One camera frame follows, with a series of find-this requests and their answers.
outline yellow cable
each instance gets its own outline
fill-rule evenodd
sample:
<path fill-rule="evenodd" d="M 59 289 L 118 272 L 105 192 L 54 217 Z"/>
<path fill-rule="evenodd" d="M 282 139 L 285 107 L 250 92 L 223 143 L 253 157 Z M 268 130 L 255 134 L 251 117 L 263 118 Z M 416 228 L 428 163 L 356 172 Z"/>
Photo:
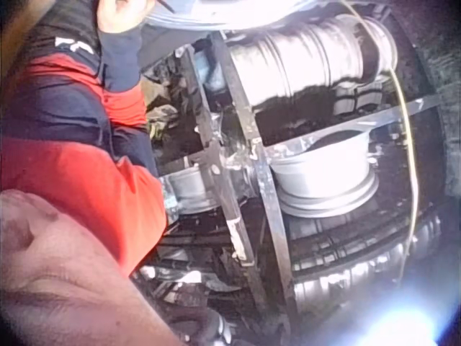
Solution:
<path fill-rule="evenodd" d="M 363 25 L 367 34 L 375 41 L 377 47 L 379 47 L 378 42 L 376 41 L 375 37 L 371 33 L 371 30 L 368 24 L 363 20 L 362 16 L 352 7 L 347 0 L 341 0 L 342 4 L 359 20 L 359 22 Z M 388 61 L 388 65 L 390 66 L 390 76 L 394 82 L 395 89 L 397 90 L 398 101 L 400 102 L 400 108 L 402 112 L 403 124 L 405 126 L 406 131 L 406 140 L 408 145 L 407 155 L 408 155 L 408 170 L 410 174 L 410 183 L 411 183 L 411 194 L 412 194 L 412 203 L 411 203 L 411 219 L 410 219 L 410 229 L 408 230 L 408 238 L 406 240 L 406 244 L 403 251 L 403 260 L 400 266 L 400 272 L 398 275 L 398 283 L 400 284 L 403 273 L 405 270 L 406 259 L 408 257 L 408 253 L 410 252 L 411 242 L 413 240 L 413 236 L 416 230 L 416 222 L 418 220 L 418 207 L 419 207 L 419 183 L 418 183 L 418 172 L 416 169 L 416 155 L 415 155 L 415 148 L 414 148 L 414 141 L 413 141 L 413 133 L 411 131 L 411 122 L 410 116 L 408 114 L 408 109 L 406 107 L 405 96 L 403 95 L 402 86 L 398 80 L 397 74 L 395 73 L 392 64 Z"/>

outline hand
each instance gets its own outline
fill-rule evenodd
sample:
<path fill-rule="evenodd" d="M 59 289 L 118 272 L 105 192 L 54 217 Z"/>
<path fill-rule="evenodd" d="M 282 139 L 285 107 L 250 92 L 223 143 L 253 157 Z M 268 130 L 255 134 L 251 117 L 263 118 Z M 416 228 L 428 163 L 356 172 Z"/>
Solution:
<path fill-rule="evenodd" d="M 118 34 L 137 27 L 156 0 L 99 0 L 97 18 L 102 32 Z"/>

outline person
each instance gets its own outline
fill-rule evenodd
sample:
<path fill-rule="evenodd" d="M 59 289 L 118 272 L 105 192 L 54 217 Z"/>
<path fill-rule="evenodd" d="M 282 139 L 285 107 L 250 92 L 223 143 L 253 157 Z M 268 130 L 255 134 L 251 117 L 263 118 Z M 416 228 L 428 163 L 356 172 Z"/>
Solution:
<path fill-rule="evenodd" d="M 1 119 L 1 312 L 26 345 L 180 345 L 128 276 L 166 227 L 137 52 L 154 0 L 60 0 Z"/>

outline machinery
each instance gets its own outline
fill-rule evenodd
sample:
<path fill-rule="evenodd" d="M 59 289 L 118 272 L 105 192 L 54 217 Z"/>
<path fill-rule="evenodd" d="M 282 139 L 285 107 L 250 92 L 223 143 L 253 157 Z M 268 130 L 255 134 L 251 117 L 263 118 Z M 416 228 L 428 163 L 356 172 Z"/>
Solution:
<path fill-rule="evenodd" d="M 165 8 L 151 18 L 213 31 L 145 70 L 167 94 L 148 116 L 169 227 L 133 280 L 171 325 L 179 306 L 196 309 L 199 325 L 217 311 L 210 345 L 290 345 L 303 323 L 395 284 L 411 190 L 390 68 L 418 153 L 408 261 L 441 236 L 440 101 L 398 20 L 387 6 L 356 4 L 371 38 L 338 2 L 286 2 L 271 14 L 246 9 L 234 26 L 219 11 L 206 25 Z M 185 328 L 185 342 L 204 333 Z"/>

